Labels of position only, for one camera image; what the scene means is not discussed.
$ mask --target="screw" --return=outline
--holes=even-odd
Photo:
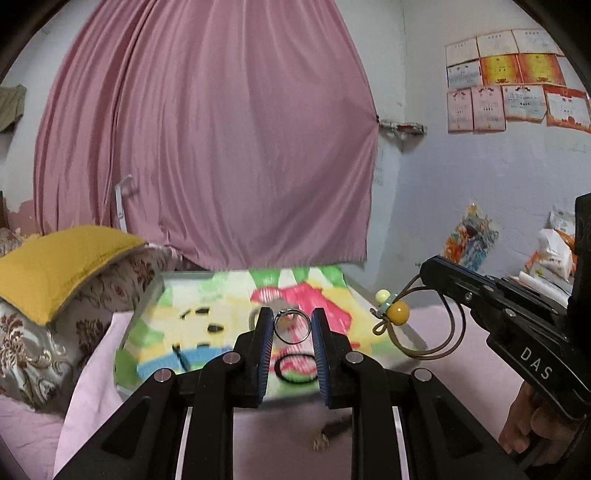
[[[433,377],[433,374],[429,370],[427,370],[426,368],[417,368],[413,372],[413,375],[414,375],[414,378],[416,378],[417,380],[419,380],[421,382],[428,382]]]
[[[164,383],[173,376],[173,373],[168,368],[161,368],[154,372],[154,380],[156,382]]]
[[[238,352],[228,352],[222,357],[222,360],[228,365],[233,365],[237,364],[240,361],[240,358],[241,357]]]
[[[363,361],[363,354],[359,352],[349,352],[345,359],[351,364],[360,364]]]

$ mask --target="pink curtain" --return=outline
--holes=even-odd
[[[378,126],[332,0],[105,0],[37,139],[44,232],[117,226],[213,270],[361,261]]]

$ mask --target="yellow pillow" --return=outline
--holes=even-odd
[[[0,297],[45,325],[84,281],[145,242],[104,226],[78,226],[32,238],[0,258]]]

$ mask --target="white wall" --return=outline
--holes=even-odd
[[[27,87],[25,112],[18,123],[5,158],[0,140],[0,185],[8,209],[18,211],[22,202],[33,198],[35,141],[53,80],[78,31],[100,0],[71,0],[27,44],[13,64],[2,86]]]
[[[516,273],[537,246],[553,204],[574,208],[591,190],[591,135],[527,122],[507,131],[447,133],[445,45],[475,34],[536,26],[512,0],[403,0],[407,117],[428,133],[405,152],[381,287],[400,289],[417,264],[438,254],[475,200],[501,226],[481,270]]]
[[[400,0],[336,0],[357,47],[381,118],[405,120],[406,75],[404,17]],[[367,290],[375,289],[388,235],[401,151],[380,137],[365,265],[343,265],[344,272]]]

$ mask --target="ring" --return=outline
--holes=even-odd
[[[316,357],[314,355],[312,355],[311,353],[287,353],[286,355],[279,357],[275,361],[275,375],[277,376],[277,378],[279,378],[280,380],[283,380],[284,382],[295,384],[295,385],[305,385],[308,383],[314,383],[316,380],[318,380],[318,372],[316,372],[315,376],[310,377],[307,380],[299,380],[299,381],[298,380],[290,380],[289,378],[284,377],[283,373],[281,372],[281,362],[283,360],[285,360],[286,358],[289,358],[292,356],[301,356],[304,358],[311,358],[312,360],[314,360],[314,362],[316,361]]]
[[[306,333],[305,337],[302,338],[302,340],[298,340],[297,342],[288,342],[287,340],[283,339],[281,335],[279,335],[279,333],[277,332],[277,323],[279,322],[279,320],[281,320],[283,317],[287,315],[299,315],[300,317],[304,317],[304,319],[306,320],[306,323],[308,324],[308,332]],[[310,317],[308,317],[304,312],[302,312],[299,309],[284,309],[280,310],[275,316],[273,331],[275,332],[275,335],[277,335],[277,338],[281,340],[283,343],[286,343],[288,345],[298,345],[310,336],[312,332],[312,322],[310,321]]]

